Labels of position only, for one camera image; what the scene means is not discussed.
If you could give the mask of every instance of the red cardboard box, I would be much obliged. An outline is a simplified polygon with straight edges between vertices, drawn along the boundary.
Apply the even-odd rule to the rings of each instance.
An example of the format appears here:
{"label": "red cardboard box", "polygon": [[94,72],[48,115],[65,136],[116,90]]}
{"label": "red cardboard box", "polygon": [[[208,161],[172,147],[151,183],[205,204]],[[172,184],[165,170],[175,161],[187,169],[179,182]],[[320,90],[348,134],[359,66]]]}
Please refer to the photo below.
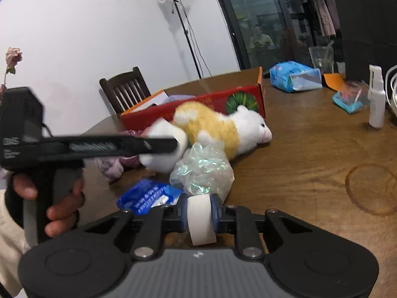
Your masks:
{"label": "red cardboard box", "polygon": [[151,106],[138,112],[122,113],[121,119],[127,130],[144,130],[160,117],[171,121],[175,109],[186,101],[201,102],[223,114],[231,114],[238,105],[244,104],[265,118],[265,89],[261,82],[261,67],[196,80],[164,91],[168,96],[185,94],[197,97]]}

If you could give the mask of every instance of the wooden chair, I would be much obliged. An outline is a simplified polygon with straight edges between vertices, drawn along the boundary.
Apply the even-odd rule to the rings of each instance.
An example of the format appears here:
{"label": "wooden chair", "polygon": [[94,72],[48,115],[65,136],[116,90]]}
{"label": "wooden chair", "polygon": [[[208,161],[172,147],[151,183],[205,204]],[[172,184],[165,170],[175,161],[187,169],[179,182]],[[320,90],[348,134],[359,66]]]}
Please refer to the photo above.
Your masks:
{"label": "wooden chair", "polygon": [[116,113],[122,113],[150,96],[138,67],[109,80],[102,78],[99,84]]}

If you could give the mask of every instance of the gray ribbed panel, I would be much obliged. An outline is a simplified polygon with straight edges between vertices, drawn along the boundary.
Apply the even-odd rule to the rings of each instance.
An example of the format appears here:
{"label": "gray ribbed panel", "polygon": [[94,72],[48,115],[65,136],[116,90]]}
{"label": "gray ribbed panel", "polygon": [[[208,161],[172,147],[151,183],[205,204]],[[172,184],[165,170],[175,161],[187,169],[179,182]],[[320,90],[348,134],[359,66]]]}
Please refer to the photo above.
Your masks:
{"label": "gray ribbed panel", "polygon": [[167,249],[155,261],[136,263],[124,281],[114,291],[103,296],[221,297],[293,298],[273,282],[262,264],[239,260],[231,249]]}

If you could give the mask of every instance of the ring stain on table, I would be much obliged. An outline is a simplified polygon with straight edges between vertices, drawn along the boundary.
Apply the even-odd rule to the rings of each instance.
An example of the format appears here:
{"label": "ring stain on table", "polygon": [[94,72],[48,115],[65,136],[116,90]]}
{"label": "ring stain on table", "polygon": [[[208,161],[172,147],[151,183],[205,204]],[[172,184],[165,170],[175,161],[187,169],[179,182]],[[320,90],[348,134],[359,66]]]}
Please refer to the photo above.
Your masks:
{"label": "ring stain on table", "polygon": [[362,211],[376,216],[397,212],[397,177],[389,169],[356,166],[347,174],[345,186],[350,200]]}

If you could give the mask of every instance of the pink rose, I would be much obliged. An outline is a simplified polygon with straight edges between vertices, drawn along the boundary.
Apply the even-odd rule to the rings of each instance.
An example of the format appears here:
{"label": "pink rose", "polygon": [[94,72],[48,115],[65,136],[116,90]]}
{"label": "pink rose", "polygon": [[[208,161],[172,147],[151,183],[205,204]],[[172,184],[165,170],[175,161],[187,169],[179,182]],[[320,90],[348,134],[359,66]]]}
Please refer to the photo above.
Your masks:
{"label": "pink rose", "polygon": [[13,68],[19,61],[22,60],[22,53],[19,51],[19,48],[11,48],[9,47],[5,54],[5,61],[7,63],[8,68]]}

